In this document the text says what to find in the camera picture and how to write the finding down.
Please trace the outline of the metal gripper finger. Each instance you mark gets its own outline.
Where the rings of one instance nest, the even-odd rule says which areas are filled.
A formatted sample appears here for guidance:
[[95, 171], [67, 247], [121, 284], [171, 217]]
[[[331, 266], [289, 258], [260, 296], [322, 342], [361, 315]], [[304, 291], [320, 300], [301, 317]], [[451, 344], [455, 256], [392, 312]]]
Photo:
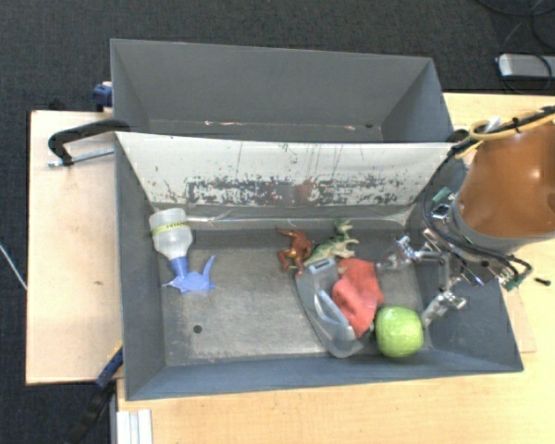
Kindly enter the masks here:
[[422, 251], [411, 246], [410, 237], [405, 235], [395, 240], [392, 246], [376, 262], [377, 269], [401, 269], [407, 265], [417, 264], [425, 259]]
[[449, 311], [461, 310], [466, 304], [467, 300], [453, 291], [441, 291], [421, 313], [422, 326], [429, 327], [434, 321], [445, 317]]

